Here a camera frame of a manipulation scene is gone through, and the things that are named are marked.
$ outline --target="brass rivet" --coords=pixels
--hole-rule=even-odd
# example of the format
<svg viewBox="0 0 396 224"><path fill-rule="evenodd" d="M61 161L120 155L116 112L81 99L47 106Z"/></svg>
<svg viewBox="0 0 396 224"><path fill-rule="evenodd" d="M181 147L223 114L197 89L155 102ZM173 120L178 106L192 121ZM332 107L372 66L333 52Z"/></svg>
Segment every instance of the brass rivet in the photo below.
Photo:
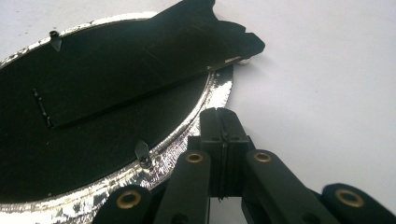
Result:
<svg viewBox="0 0 396 224"><path fill-rule="evenodd" d="M269 162L271 161L271 156L268 153L258 152L253 156L254 160L261 162Z"/></svg>
<svg viewBox="0 0 396 224"><path fill-rule="evenodd" d="M133 195L134 199L131 201L126 201L125 197L129 195ZM137 206L140 203L140 200L142 200L142 196L139 192L135 190L126 190L117 199L117 206L122 209L132 208L134 206Z"/></svg>
<svg viewBox="0 0 396 224"><path fill-rule="evenodd" d="M186 158L187 161L193 162L193 163L200 162L203 159L204 159L204 157L199 153L191 153L191 154L187 155L187 158Z"/></svg>
<svg viewBox="0 0 396 224"><path fill-rule="evenodd" d="M344 203L346 205L349 205L351 207L362 207L364 206L364 200L363 198L348 189L338 189L335 191L335 196L337 197L337 199L341 202Z"/></svg>

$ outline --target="textured silver border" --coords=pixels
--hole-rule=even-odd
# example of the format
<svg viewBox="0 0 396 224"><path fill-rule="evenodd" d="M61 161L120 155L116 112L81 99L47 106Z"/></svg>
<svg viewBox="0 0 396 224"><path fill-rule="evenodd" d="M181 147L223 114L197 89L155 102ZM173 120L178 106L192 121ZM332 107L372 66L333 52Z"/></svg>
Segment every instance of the textured silver border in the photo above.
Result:
<svg viewBox="0 0 396 224"><path fill-rule="evenodd" d="M154 15L155 12L123 14L84 23L60 34L70 35L76 31L115 21L145 20ZM47 37L18 51L0 62L0 68L49 42L50 38ZM131 184L147 189L155 188L172 173L178 156L187 148L188 136L199 135L199 113L210 107L224 107L232 85L232 74L209 74L203 94L195 108L166 139L150 151L153 160L150 170L142 169L138 162L134 161L105 178L62 195L32 203L0 203L1 223L91 223L97 210L114 190Z"/></svg>

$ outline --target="white surface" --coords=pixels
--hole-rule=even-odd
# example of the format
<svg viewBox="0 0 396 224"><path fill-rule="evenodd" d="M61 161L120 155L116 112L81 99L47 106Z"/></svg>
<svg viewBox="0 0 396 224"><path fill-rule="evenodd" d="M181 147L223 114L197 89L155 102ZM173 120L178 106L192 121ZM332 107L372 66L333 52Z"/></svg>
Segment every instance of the white surface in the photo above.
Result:
<svg viewBox="0 0 396 224"><path fill-rule="evenodd" d="M54 29L176 2L1 0L0 59ZM313 190L350 184L395 214L396 2L218 0L215 13L266 44L235 68L228 105L256 147ZM212 204L212 224L241 223L239 202L227 204Z"/></svg>

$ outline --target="gold rivet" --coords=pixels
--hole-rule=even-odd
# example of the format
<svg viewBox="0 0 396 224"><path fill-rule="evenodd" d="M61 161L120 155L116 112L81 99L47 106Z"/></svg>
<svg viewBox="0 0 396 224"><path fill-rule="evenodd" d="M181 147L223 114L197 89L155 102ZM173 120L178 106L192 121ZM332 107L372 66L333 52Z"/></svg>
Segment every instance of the gold rivet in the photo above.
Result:
<svg viewBox="0 0 396 224"><path fill-rule="evenodd" d="M348 189L338 189L335 191L335 196L337 197L337 199L341 202L344 203L346 205L349 205L351 207L362 207L364 206L364 200L363 198Z"/></svg>
<svg viewBox="0 0 396 224"><path fill-rule="evenodd" d="M191 154L187 155L187 158L186 158L187 161L193 162L193 163L200 162L203 159L204 159L204 157L199 153L191 153Z"/></svg>
<svg viewBox="0 0 396 224"><path fill-rule="evenodd" d="M131 201L125 200L125 197L129 196L129 195L133 195L134 198ZM135 190L126 190L117 199L117 206L122 209L132 208L134 206L137 206L140 203L141 199L142 199L142 196L140 195L139 192L137 192Z"/></svg>
<svg viewBox="0 0 396 224"><path fill-rule="evenodd" d="M258 152L253 156L254 160L261 162L269 162L271 161L271 156L268 153Z"/></svg>

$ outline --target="white background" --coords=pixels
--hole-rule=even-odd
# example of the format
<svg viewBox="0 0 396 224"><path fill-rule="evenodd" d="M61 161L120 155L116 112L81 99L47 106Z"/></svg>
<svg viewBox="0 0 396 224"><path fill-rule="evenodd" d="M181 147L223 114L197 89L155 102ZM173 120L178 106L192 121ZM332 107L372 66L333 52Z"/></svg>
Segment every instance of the white background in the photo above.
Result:
<svg viewBox="0 0 396 224"><path fill-rule="evenodd" d="M1 0L0 59L51 30L176 2ZM396 2L219 0L214 10L266 44L235 68L228 104L256 147L313 190L347 183L395 214ZM244 223L239 210L212 200L210 223Z"/></svg>

